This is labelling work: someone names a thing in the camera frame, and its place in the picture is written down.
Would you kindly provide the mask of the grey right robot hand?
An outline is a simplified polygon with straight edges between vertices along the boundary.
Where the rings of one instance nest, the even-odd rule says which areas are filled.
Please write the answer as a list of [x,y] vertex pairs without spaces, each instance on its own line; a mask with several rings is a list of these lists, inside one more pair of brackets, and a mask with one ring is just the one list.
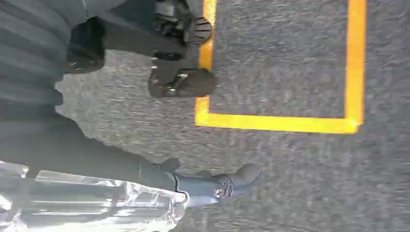
[[65,44],[58,27],[34,21],[0,22],[0,159],[33,171],[54,171],[138,183],[183,193],[192,206],[217,203],[248,192],[261,170],[252,164],[232,174],[197,177],[176,173],[178,160],[154,164],[144,157],[87,138],[56,112],[62,95]]

